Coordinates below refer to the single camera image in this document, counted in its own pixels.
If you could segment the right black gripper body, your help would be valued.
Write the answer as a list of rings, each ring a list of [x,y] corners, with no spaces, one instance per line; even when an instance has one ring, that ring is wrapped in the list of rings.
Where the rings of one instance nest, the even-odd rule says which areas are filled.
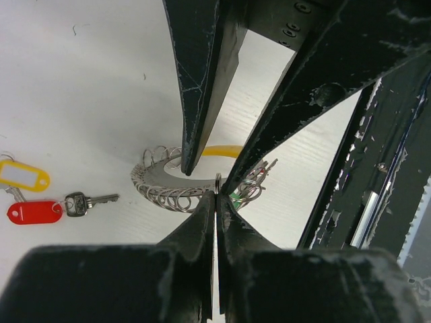
[[[304,43],[320,37],[343,1],[254,0],[249,1],[249,30],[288,49],[297,51]]]

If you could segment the red key tag with key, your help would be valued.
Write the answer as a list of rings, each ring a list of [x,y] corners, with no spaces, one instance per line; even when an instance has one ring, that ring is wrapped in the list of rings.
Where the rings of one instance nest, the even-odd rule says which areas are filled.
[[[39,225],[58,222],[63,215],[70,218],[85,216],[95,205],[117,202],[119,194],[90,197],[82,192],[73,192],[60,201],[26,201],[11,205],[6,215],[16,225]]]

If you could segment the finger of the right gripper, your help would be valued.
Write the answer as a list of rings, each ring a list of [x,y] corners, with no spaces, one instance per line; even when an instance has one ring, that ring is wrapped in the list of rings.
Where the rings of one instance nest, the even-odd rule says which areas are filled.
[[[263,157],[316,118],[429,50],[429,1],[338,1],[296,53],[222,192],[232,193]]]
[[[239,64],[247,1],[163,2],[183,112],[181,171],[198,164]]]

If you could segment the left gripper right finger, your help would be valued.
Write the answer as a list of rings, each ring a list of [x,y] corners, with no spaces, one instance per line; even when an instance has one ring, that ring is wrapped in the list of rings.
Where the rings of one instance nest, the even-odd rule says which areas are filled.
[[[227,322],[422,322],[381,249],[284,250],[216,198],[220,312]]]

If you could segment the green key tag with key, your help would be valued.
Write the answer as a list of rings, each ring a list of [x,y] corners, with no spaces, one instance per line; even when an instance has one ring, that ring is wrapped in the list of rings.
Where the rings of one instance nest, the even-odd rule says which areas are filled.
[[[240,206],[242,204],[242,197],[238,193],[233,192],[230,195],[230,200],[232,201],[232,204],[234,205],[235,209],[239,209],[240,208]]]

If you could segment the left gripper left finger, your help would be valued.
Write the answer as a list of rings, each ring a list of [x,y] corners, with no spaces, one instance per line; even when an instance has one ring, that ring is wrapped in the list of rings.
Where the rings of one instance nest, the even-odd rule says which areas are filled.
[[[14,269],[2,322],[206,322],[216,196],[157,244],[41,246]]]

